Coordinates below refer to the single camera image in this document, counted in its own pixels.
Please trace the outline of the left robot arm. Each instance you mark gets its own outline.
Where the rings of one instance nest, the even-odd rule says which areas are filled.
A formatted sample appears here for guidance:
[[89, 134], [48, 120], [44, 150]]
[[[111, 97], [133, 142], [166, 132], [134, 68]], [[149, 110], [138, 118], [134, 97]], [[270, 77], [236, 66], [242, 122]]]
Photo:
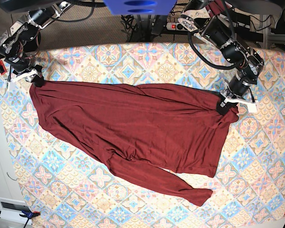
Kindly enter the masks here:
[[[231, 10], [232, 6], [224, 0], [191, 0], [183, 9], [179, 23], [188, 31], [189, 45], [204, 63], [218, 70], [236, 70], [233, 78], [224, 82], [216, 110], [225, 115], [235, 105], [244, 104], [250, 113], [256, 113], [258, 101], [253, 96], [246, 101], [244, 95], [257, 84], [265, 62], [235, 33]], [[208, 61], [194, 46], [192, 36], [214, 45], [230, 65]]]

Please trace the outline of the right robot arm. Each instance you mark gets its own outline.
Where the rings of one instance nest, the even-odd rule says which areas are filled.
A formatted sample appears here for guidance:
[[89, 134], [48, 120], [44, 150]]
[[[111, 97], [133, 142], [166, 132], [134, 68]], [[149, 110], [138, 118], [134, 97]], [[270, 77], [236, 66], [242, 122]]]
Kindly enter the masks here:
[[44, 85], [42, 66], [35, 62], [41, 42], [41, 30], [61, 17], [73, 4], [67, 1], [30, 11], [21, 16], [0, 36], [0, 57], [9, 64], [7, 89], [25, 79], [37, 87]]

